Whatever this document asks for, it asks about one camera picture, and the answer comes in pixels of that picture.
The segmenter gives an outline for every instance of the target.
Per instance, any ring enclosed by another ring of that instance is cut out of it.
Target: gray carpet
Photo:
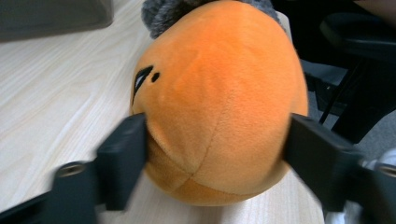
[[[310,63],[302,61],[303,69],[306,73],[318,77],[325,82],[338,85],[346,70],[324,64]],[[309,96],[309,116],[319,120],[322,112],[318,110],[316,95],[310,91]],[[324,124],[331,128],[337,121],[336,116],[329,115]],[[396,147],[396,111],[382,118],[374,128],[357,144],[356,148],[361,150],[367,160],[376,159],[386,150]]]

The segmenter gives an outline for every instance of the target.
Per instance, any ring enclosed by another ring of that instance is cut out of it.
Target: orange plush toy
[[[175,24],[151,30],[159,37],[134,72],[131,113],[147,116],[146,173],[182,202],[236,203],[288,171],[282,149],[290,113],[307,114],[304,75],[267,13],[238,1],[184,4],[189,12],[176,10]]]

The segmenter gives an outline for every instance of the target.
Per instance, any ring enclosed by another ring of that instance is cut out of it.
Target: stuffed toy
[[[290,113],[307,114],[300,61],[271,3],[148,0],[143,21],[156,39],[136,65],[131,114],[147,116],[149,178],[194,205],[271,188],[289,169]]]

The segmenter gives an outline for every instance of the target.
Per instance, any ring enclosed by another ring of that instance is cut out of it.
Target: black eye
[[[160,77],[160,73],[154,74],[154,76],[152,76],[152,78],[151,78],[151,82],[157,81],[157,79],[158,79],[159,77]]]
[[[136,95],[137,91],[142,86],[153,67],[154,66],[151,65],[149,67],[143,68],[136,74],[136,79],[134,80],[134,95]]]

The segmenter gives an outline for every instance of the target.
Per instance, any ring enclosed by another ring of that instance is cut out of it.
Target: screw hole
[[[81,173],[85,169],[84,165],[71,165],[60,170],[59,177],[66,177]]]

